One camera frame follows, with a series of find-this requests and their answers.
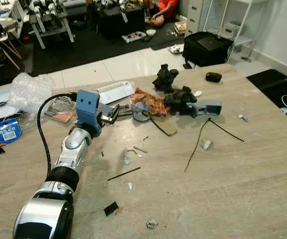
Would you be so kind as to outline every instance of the black wire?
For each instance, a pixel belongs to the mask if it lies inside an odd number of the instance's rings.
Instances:
[[[205,121],[205,123],[202,125],[202,127],[201,127],[201,129],[200,129],[200,131],[199,131],[199,134],[198,134],[198,138],[197,138],[197,142],[196,142],[195,148],[194,148],[194,150],[193,150],[193,152],[192,152],[192,154],[191,154],[191,156],[190,156],[190,158],[189,158],[189,161],[188,161],[188,163],[187,163],[187,165],[186,165],[186,167],[185,167],[185,169],[184,169],[184,172],[186,172],[186,170],[188,169],[188,166],[189,166],[189,164],[190,164],[190,161],[191,161],[191,159],[192,159],[192,157],[193,157],[193,155],[194,155],[194,153],[195,153],[195,151],[196,151],[196,149],[197,149],[198,142],[199,142],[199,139],[200,139],[200,137],[201,137],[202,129],[203,129],[204,126],[207,124],[207,122],[209,122],[210,120],[211,120],[211,118],[208,118],[207,121]]]
[[[47,100],[44,101],[44,103],[42,103],[42,105],[39,107],[39,110],[38,110],[38,113],[37,113],[37,127],[38,127],[38,131],[39,131],[40,137],[42,138],[42,141],[43,141],[43,144],[44,144],[44,147],[45,147],[45,151],[46,151],[46,157],[47,157],[47,176],[46,176],[46,177],[48,177],[49,174],[50,174],[51,158],[50,158],[50,153],[49,153],[48,145],[47,145],[47,142],[46,142],[46,139],[45,139],[45,136],[44,136],[44,133],[43,133],[41,124],[40,124],[40,115],[41,115],[41,113],[42,113],[42,110],[43,110],[44,106],[45,106],[49,101],[51,101],[51,100],[54,99],[54,98],[61,97],[61,96],[71,97],[71,96],[73,96],[73,94],[64,93],[64,94],[57,94],[57,95],[54,95],[54,96],[49,97]]]
[[[241,138],[239,137],[236,137],[235,135],[233,135],[232,133],[228,132],[227,130],[223,129],[221,126],[219,126],[217,123],[215,123],[214,121],[211,120],[211,118],[208,119],[208,121],[210,121],[211,123],[213,123],[214,125],[216,125],[217,127],[219,127],[221,130],[225,131],[226,133],[228,133],[230,136],[233,136],[234,138],[242,141],[242,142],[245,142],[244,140],[242,140]]]

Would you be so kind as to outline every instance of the black case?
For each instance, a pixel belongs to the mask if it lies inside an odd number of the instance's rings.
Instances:
[[[208,51],[197,42],[208,36],[216,37],[216,35],[204,31],[187,36],[184,39],[183,57],[201,67],[225,63],[228,58],[229,48],[232,46],[233,41],[223,37],[216,38],[221,41],[223,45],[212,51]]]

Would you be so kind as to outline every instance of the table surface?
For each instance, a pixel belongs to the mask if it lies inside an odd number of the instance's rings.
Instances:
[[[209,71],[222,74],[222,81],[205,81]],[[154,79],[130,81],[156,94]],[[208,123],[201,140],[212,140],[213,147],[210,151],[198,148],[184,173],[207,117],[170,116],[178,128],[171,137],[151,122],[119,118],[102,129],[86,156],[75,195],[72,239],[287,239],[287,117],[230,65],[180,72],[174,87],[184,85],[202,90],[200,100],[222,100],[221,115],[212,119],[245,142]],[[239,119],[239,114],[249,122]],[[50,119],[43,124],[53,162],[69,128]],[[129,152],[132,161],[125,166],[125,149],[132,146],[148,153],[139,158]],[[4,149],[6,153],[0,155],[0,239],[9,239],[18,212],[43,182],[47,167],[35,125]],[[135,172],[107,181],[139,166]],[[132,191],[129,182],[134,184]],[[114,201],[119,211],[106,217],[103,209]],[[149,218],[159,223],[156,229],[146,228]]]

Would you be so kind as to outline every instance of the plastic bag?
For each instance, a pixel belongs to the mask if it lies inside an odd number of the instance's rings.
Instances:
[[[26,73],[18,74],[11,85],[7,103],[30,113],[33,120],[41,104],[52,95],[53,80],[49,75],[39,75],[36,78]]]

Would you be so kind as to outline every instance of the blue label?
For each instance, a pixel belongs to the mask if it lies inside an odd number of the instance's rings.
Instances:
[[[11,143],[22,135],[16,118],[11,118],[0,122],[0,142]]]

